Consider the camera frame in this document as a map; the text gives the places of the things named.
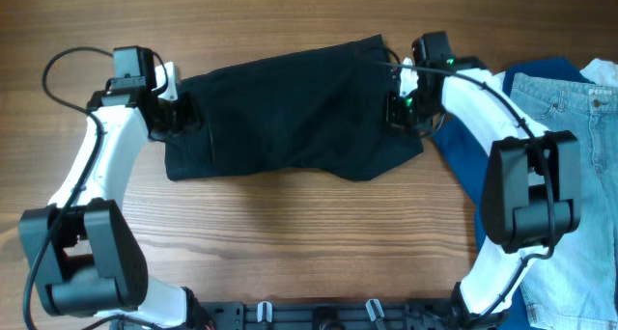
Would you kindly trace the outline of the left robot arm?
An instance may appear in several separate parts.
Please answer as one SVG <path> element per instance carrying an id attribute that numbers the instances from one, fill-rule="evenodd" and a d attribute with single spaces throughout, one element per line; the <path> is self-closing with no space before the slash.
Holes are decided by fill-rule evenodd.
<path id="1" fill-rule="evenodd" d="M 150 276 L 122 205 L 136 157 L 200 122 L 178 96 L 175 73 L 141 46 L 109 52 L 114 75 L 81 113 L 87 131 L 70 172 L 42 208 L 23 212 L 18 231 L 29 263 L 22 316 L 32 329 L 32 296 L 51 316 L 96 318 L 96 326 L 212 329 L 187 288 Z"/>

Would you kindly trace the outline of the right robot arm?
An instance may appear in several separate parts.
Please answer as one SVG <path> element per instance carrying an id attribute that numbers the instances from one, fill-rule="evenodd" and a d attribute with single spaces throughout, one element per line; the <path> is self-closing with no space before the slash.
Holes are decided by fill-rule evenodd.
<path id="1" fill-rule="evenodd" d="M 413 42 L 396 61 L 400 89 L 386 99 L 386 121 L 434 136 L 446 115 L 457 118 L 489 158 L 480 215 L 486 237 L 468 274 L 445 299 L 412 299 L 407 329 L 494 329 L 536 261 L 553 256 L 580 221 L 579 144 L 552 132 L 499 90 L 478 58 L 458 57 L 445 32 Z"/>

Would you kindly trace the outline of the black shorts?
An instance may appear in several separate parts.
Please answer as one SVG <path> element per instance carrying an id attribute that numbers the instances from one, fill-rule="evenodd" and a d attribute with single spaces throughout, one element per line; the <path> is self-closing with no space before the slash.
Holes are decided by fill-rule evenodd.
<path id="1" fill-rule="evenodd" d="M 371 180 L 420 154 L 385 118 L 396 91 L 380 35 L 216 69 L 182 81 L 202 126 L 165 145 L 168 179 L 320 169 Z"/>

